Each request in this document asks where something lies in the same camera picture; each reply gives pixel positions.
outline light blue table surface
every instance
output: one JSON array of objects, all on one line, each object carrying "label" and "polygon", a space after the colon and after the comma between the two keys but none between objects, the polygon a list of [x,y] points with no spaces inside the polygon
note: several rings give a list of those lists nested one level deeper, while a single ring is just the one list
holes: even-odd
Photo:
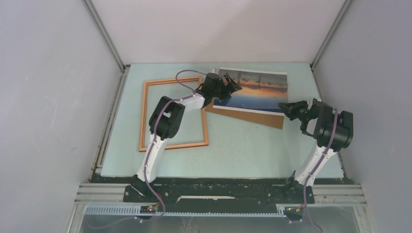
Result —
[{"label": "light blue table surface", "polygon": [[[207,73],[219,67],[287,72],[289,102],[319,97],[307,63],[132,65],[101,175],[133,176],[143,161],[144,153],[137,148],[144,81],[173,78],[183,69]],[[188,76],[196,74],[182,74],[182,77]],[[298,120],[289,121],[285,118],[281,130],[214,113],[206,113],[206,117],[209,146],[165,151],[159,177],[288,177],[302,165],[315,145],[313,138],[301,133]],[[178,134],[187,133],[188,129],[181,129]],[[318,178],[342,177],[337,156],[332,157],[318,175]]]}]

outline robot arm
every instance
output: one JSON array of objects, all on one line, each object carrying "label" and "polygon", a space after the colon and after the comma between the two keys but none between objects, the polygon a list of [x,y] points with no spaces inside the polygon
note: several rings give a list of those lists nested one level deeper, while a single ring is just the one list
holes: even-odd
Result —
[{"label": "robot arm", "polygon": [[205,82],[192,95],[181,99],[171,99],[167,96],[160,99],[149,120],[151,133],[149,147],[137,172],[137,177],[142,181],[137,187],[141,195],[145,196],[149,192],[145,183],[151,183],[156,179],[164,149],[169,140],[177,134],[183,114],[206,107],[213,98],[225,101],[233,92],[242,89],[229,75],[224,75],[224,78],[226,84],[218,74],[211,72],[206,75]]},{"label": "robot arm", "polygon": [[333,110],[331,106],[316,99],[309,103],[306,101],[280,103],[279,107],[290,120],[297,118],[301,121],[300,130],[303,134],[316,139],[316,145],[311,153],[294,173],[296,182],[312,186],[328,159],[351,143],[353,114],[347,111],[339,114],[336,109]]}]

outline glass panel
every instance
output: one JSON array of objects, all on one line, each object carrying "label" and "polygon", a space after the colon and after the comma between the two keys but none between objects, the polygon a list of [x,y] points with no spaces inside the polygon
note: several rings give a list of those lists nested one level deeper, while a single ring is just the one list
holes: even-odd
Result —
[{"label": "glass panel", "polygon": [[[310,207],[325,233],[358,233],[352,207]],[[121,219],[126,219],[103,229]],[[82,233],[315,233],[310,223],[289,224],[281,217],[171,217],[139,223],[130,216],[85,215]]]}]

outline metal corner post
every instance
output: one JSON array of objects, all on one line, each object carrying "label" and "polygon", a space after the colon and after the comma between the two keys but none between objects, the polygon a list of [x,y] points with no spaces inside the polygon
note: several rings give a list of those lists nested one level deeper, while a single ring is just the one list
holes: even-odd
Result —
[{"label": "metal corner post", "polygon": [[325,52],[330,40],[332,39],[333,35],[336,33],[336,30],[338,29],[339,25],[341,24],[343,17],[346,15],[351,3],[353,0],[345,0],[345,2],[342,5],[342,8],[340,9],[338,15],[335,18],[335,21],[332,24],[332,27],[330,27],[329,32],[327,33],[325,39],[323,40],[322,45],[320,46],[318,52],[315,55],[315,58],[313,59],[312,63],[310,64],[310,67],[312,70],[315,70],[315,67],[318,65],[323,53]]},{"label": "metal corner post", "polygon": [[116,60],[116,63],[118,64],[120,70],[124,71],[125,69],[124,63],[121,60],[120,55],[117,52],[116,47],[113,44],[113,41],[109,36],[109,33],[104,27],[103,22],[100,19],[100,16],[97,13],[97,10],[92,3],[92,0],[82,0],[82,2],[85,5],[85,8],[87,9],[87,11],[89,12],[90,17],[92,18],[93,22],[95,23],[100,35],[102,36],[102,39],[104,40],[105,44],[108,46],[110,52],[112,53],[114,59]]},{"label": "metal corner post", "polygon": [[109,138],[113,129],[113,124],[115,122],[115,118],[117,115],[117,111],[120,105],[121,96],[123,94],[123,90],[126,84],[127,75],[129,74],[130,66],[125,66],[125,70],[122,73],[119,82],[116,87],[116,91],[113,97],[113,100],[110,105],[110,110],[105,122],[105,127],[102,132],[102,136],[100,138],[100,143],[98,145],[96,155],[94,157],[94,163],[91,168],[91,174],[89,176],[89,180],[91,180],[94,173],[100,174],[103,167],[103,162],[109,142]]}]

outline orange frame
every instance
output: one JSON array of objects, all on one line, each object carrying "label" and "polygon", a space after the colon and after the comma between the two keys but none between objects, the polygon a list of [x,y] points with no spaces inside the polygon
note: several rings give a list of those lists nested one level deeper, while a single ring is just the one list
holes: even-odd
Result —
[{"label": "orange frame", "polygon": [[[180,78],[180,82],[193,82],[198,81],[199,85],[203,83],[201,76],[196,77],[186,77]],[[143,101],[142,101],[142,111],[141,111],[141,118],[140,118],[140,138],[139,138],[139,148],[140,152],[144,152],[147,150],[145,147],[145,132],[146,132],[146,110],[147,110],[147,94],[149,91],[149,86],[151,85],[162,85],[162,84],[172,84],[177,83],[176,79],[162,79],[162,80],[153,80],[153,81],[145,81],[143,85]],[[202,114],[202,128],[203,128],[203,142],[194,142],[194,143],[185,143],[185,144],[177,144],[177,145],[167,145],[166,150],[171,149],[181,149],[181,148],[191,148],[191,147],[204,147],[209,145],[209,137],[207,133],[207,122],[206,122],[206,111],[205,109],[201,109]]]}]

